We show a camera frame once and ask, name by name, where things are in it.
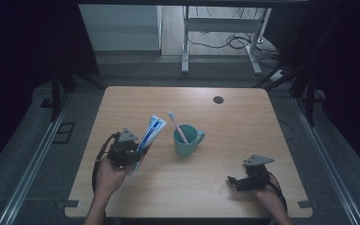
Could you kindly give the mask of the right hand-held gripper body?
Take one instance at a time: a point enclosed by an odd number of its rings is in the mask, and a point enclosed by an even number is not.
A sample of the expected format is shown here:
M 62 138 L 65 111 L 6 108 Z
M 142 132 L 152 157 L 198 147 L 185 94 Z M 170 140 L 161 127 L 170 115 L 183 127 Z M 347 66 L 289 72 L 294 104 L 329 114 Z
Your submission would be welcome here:
M 274 162 L 270 157 L 262 157 L 252 155 L 244 161 L 244 166 L 247 173 L 246 182 L 241 184 L 247 187 L 247 190 L 262 189 L 270 181 L 270 175 L 265 165 Z

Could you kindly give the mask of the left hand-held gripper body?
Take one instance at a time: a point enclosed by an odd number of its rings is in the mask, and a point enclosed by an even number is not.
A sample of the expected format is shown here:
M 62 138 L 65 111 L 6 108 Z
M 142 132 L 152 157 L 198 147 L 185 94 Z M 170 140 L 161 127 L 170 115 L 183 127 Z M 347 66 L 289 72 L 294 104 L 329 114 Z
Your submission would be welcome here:
M 113 143 L 108 152 L 110 162 L 117 168 L 134 164 L 134 151 L 132 148 L 136 144 L 138 137 L 127 127 L 124 127 L 121 132 L 114 133 L 112 138 Z

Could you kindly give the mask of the white blue toothpaste tube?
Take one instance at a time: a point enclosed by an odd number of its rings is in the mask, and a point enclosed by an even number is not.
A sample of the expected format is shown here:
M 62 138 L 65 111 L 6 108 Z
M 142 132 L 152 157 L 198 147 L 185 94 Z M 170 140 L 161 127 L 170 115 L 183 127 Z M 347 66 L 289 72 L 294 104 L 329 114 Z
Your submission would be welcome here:
M 145 134 L 139 143 L 140 149 L 144 147 L 150 147 L 151 144 L 154 142 L 158 134 L 164 127 L 166 126 L 167 122 L 163 119 L 159 118 L 158 116 L 152 114 L 150 118 L 149 125 L 147 127 L 147 130 L 145 131 Z M 128 175 L 132 175 L 134 172 L 138 171 L 141 164 L 143 162 L 143 159 L 139 162 L 136 162 L 132 168 L 132 170 L 128 173 Z

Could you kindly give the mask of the pink toothbrush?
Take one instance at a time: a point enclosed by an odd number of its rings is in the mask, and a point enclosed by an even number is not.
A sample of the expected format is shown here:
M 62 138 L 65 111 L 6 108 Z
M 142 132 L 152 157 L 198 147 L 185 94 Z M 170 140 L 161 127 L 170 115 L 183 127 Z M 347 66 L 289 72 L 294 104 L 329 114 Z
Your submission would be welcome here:
M 172 122 L 174 123 L 174 125 L 175 125 L 178 133 L 179 133 L 180 136 L 181 136 L 181 138 L 183 139 L 183 142 L 184 142 L 184 143 L 188 143 L 187 137 L 185 136 L 183 130 L 180 128 L 180 126 L 179 126 L 179 125 L 177 124 L 177 122 L 176 122 L 174 113 L 173 113 L 173 112 L 168 112 L 168 115 L 169 115 L 170 119 L 172 120 Z

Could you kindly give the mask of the teal cup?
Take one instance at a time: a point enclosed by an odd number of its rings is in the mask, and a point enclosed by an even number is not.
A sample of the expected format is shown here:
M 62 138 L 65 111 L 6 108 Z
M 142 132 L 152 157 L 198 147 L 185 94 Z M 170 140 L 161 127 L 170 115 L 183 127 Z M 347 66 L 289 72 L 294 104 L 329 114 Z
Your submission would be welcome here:
M 189 157 L 195 152 L 197 145 L 203 141 L 205 132 L 203 130 L 196 129 L 192 125 L 180 125 L 180 128 L 183 131 L 187 142 L 184 142 L 183 137 L 176 129 L 173 132 L 174 149 L 178 156 Z

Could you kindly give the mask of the person's right hand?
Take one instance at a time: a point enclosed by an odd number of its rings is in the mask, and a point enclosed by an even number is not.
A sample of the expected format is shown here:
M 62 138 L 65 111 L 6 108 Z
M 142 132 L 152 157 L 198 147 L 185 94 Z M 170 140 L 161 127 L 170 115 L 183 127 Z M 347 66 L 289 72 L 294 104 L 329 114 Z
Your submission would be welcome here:
M 283 219 L 288 216 L 282 201 L 272 187 L 266 186 L 262 190 L 255 190 L 254 195 L 258 203 L 272 218 Z

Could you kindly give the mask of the person's left hand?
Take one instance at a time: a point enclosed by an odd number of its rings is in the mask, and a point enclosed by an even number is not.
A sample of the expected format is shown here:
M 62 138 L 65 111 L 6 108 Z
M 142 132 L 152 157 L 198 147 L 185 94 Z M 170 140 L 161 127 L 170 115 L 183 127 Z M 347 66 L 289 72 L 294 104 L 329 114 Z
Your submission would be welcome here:
M 132 165 L 117 168 L 107 157 L 104 157 L 97 170 L 95 199 L 99 203 L 106 203 L 121 187 L 132 168 Z

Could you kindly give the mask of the black metal stand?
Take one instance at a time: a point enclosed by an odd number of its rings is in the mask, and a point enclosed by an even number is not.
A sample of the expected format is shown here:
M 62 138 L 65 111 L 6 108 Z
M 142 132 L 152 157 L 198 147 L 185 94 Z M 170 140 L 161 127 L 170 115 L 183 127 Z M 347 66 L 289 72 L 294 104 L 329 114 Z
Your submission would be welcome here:
M 60 90 L 63 89 L 66 93 L 74 92 L 76 89 L 75 76 L 84 79 L 98 89 L 104 90 L 107 87 L 106 84 L 95 79 L 93 73 L 83 73 L 69 68 L 63 69 L 56 67 L 51 75 L 52 97 L 49 98 L 52 102 L 52 122 L 58 118 L 63 108 Z
M 280 69 L 284 69 L 285 74 L 276 81 L 264 85 Z M 315 74 L 316 70 L 311 59 L 301 60 L 300 62 L 297 62 L 295 59 L 282 59 L 262 80 L 254 85 L 254 88 L 262 88 L 269 91 L 290 80 L 293 80 L 293 84 L 289 92 L 292 97 L 299 98 L 302 93 L 306 91 L 305 117 L 308 123 L 314 127 L 315 123 L 313 120 L 313 110 L 314 104 L 317 102 L 315 98 Z

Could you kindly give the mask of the white power strip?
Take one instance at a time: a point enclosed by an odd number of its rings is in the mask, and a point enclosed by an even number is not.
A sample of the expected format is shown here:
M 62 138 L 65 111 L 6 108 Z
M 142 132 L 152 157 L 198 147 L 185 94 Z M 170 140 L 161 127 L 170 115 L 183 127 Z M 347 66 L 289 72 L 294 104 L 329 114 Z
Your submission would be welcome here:
M 269 81 L 275 82 L 278 79 L 282 78 L 285 74 L 286 74 L 286 72 L 284 70 L 280 69 L 269 79 Z

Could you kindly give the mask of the white cabinet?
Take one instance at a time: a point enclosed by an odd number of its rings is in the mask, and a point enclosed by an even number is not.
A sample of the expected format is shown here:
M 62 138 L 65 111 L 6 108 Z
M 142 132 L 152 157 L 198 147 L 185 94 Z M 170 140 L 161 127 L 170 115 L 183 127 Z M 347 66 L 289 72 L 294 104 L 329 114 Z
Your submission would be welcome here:
M 94 51 L 159 51 L 161 6 L 79 4 Z

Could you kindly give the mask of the dark curtain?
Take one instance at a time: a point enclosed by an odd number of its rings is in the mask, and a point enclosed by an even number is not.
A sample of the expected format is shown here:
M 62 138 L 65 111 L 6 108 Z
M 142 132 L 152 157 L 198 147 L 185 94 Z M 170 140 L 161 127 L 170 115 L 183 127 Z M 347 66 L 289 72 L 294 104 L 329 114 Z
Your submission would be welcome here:
M 34 89 L 56 75 L 98 75 L 80 0 L 0 0 L 0 153 L 22 121 Z
M 323 109 L 360 157 L 360 0 L 274 8 L 263 36 L 289 70 L 314 77 Z

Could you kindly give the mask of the grey metal floor rail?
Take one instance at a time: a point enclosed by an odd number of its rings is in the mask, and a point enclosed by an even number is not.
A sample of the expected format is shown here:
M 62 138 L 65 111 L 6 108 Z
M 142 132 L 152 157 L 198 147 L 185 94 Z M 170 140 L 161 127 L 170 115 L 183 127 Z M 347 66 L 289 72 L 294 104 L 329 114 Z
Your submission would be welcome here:
M 68 111 L 68 105 L 71 99 L 72 94 L 64 94 L 63 102 L 60 103 L 61 111 L 49 124 L 48 129 L 36 150 L 36 153 L 33 155 L 20 181 L 8 199 L 7 204 L 0 216 L 0 225 L 12 225 L 16 219 L 23 202 L 25 201 L 28 191 L 34 183 L 42 162 L 44 161 L 44 158 L 46 157 L 52 145 L 53 138 Z
M 351 225 L 359 225 L 358 218 L 355 217 L 354 213 L 353 198 L 350 195 L 350 192 L 345 186 L 343 180 L 341 179 L 334 162 L 329 157 L 326 148 L 323 145 L 322 139 L 320 138 L 317 130 L 312 127 L 309 121 L 306 119 L 301 102 L 293 98 L 292 103 L 297 110 L 297 114 L 307 132 L 307 135 L 312 140 L 313 147 L 317 152 L 318 158 L 321 161 L 325 173 L 328 176 L 334 191 L 336 192 L 337 198 L 339 199 L 348 220 L 350 221 Z

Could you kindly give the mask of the white metal desk frame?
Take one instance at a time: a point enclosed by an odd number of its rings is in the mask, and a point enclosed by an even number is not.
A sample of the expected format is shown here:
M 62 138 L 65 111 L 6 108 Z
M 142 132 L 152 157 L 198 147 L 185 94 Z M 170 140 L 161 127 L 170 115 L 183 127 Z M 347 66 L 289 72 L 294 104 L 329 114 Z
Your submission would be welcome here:
M 254 73 L 261 75 L 262 69 L 256 58 L 255 51 L 259 39 L 262 37 L 262 30 L 267 15 L 267 8 L 262 8 L 261 11 L 256 8 L 259 14 L 258 18 L 215 18 L 215 17 L 190 17 L 190 6 L 185 6 L 184 13 L 184 40 L 182 49 L 182 63 L 181 71 L 183 74 L 188 73 L 189 68 L 189 51 L 188 44 L 190 43 L 188 35 L 190 32 L 216 32 L 216 33 L 244 33 L 251 35 L 250 43 L 244 47 L 248 59 Z

